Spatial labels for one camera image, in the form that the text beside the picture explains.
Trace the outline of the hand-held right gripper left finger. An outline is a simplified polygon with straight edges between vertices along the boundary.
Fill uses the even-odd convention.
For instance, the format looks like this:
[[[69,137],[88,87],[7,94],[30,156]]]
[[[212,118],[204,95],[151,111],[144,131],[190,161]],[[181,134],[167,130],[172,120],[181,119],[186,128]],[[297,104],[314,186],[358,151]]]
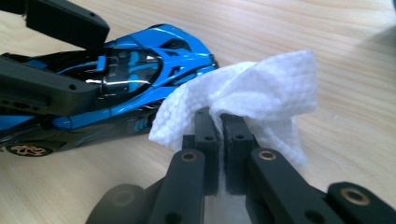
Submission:
[[[219,139],[208,107],[195,112],[194,124],[161,181],[148,224],[204,224],[205,196],[218,189]]]

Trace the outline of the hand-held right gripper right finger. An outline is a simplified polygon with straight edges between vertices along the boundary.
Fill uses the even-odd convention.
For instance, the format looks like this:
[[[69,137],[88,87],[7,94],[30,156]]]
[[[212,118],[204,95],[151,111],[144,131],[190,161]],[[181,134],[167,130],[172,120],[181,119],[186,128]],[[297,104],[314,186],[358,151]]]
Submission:
[[[221,119],[226,189],[246,196],[253,224],[343,224],[280,152],[258,145],[243,118],[223,114]]]

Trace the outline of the white wet wipe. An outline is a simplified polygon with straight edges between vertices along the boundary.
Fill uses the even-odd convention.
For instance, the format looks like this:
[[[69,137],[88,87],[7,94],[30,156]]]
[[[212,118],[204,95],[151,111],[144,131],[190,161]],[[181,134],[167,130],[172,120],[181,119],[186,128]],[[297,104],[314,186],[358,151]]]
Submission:
[[[296,168],[306,165],[296,117],[317,107],[317,65],[310,49],[260,62],[243,62],[205,73],[176,88],[163,101],[148,139],[180,151],[193,134],[194,114],[208,107],[220,131],[220,116],[245,119],[261,147],[283,154]]]

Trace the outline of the blue toy car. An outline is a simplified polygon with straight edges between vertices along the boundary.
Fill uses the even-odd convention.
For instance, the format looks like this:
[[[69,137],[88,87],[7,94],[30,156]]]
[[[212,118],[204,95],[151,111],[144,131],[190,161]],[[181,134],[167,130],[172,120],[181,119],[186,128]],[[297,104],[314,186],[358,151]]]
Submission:
[[[0,106],[0,148],[25,157],[148,133],[170,93],[219,66],[198,38],[170,24],[153,25],[97,49],[1,56],[99,87],[88,109],[70,116]]]

